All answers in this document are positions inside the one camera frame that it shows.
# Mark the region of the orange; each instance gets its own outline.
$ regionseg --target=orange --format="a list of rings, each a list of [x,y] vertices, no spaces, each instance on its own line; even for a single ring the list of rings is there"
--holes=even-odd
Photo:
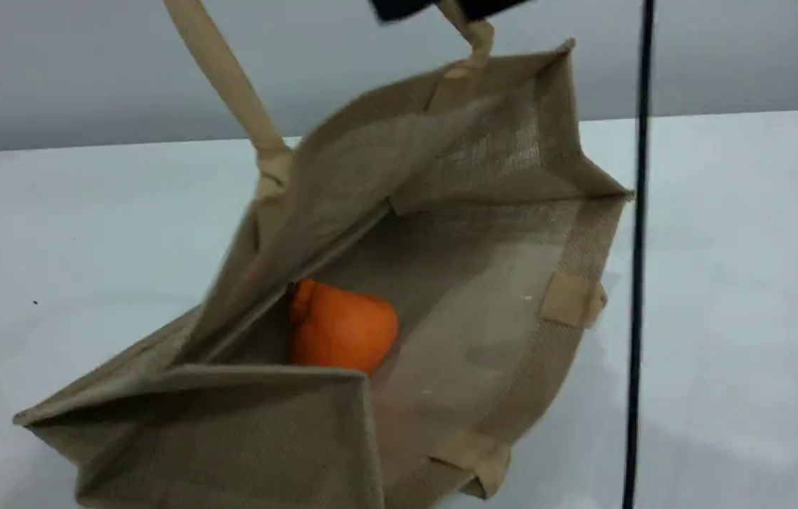
[[[303,279],[292,299],[292,362],[373,374],[399,334],[392,304],[380,297]]]

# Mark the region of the black object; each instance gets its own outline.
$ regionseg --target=black object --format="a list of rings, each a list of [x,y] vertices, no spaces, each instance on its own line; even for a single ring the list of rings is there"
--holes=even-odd
[[[644,0],[638,74],[638,161],[635,185],[634,253],[631,258],[631,348],[628,364],[628,434],[622,509],[632,509],[638,476],[640,352],[644,325],[644,264],[647,244],[647,152],[650,147],[650,81],[653,70],[655,0]]]
[[[470,21],[492,16],[527,0],[456,0],[464,17]],[[437,3],[437,0],[370,0],[377,17],[383,22],[405,19]]]

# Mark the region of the burlap fabric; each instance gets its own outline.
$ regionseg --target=burlap fabric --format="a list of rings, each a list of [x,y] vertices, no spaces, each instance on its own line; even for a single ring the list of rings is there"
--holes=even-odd
[[[582,336],[541,318],[548,282],[599,280],[626,198],[580,149],[573,42],[488,58],[492,27],[444,2],[467,60],[363,94],[292,151],[199,1],[165,3],[257,148],[257,197],[201,305],[15,422],[94,507],[491,496]],[[370,379],[286,365],[285,287],[308,275],[395,306]]]

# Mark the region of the jute bag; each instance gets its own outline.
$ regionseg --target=jute bag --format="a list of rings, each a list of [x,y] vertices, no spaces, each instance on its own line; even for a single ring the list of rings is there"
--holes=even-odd
[[[467,60],[369,91],[292,151],[199,0],[165,0],[257,148],[257,197],[205,301],[19,413],[104,508],[430,507],[499,489],[584,327],[626,191],[577,138],[570,51]],[[286,286],[388,299],[368,379],[288,365]]]

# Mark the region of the gray wall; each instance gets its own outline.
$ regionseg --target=gray wall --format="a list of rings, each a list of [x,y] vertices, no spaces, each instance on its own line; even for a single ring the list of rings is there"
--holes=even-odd
[[[366,0],[206,0],[286,134],[466,54],[431,9],[380,28]],[[536,0],[496,54],[579,43],[583,119],[632,115],[639,0]],[[661,0],[655,112],[798,110],[798,0]],[[0,0],[0,149],[237,138],[159,0]]]

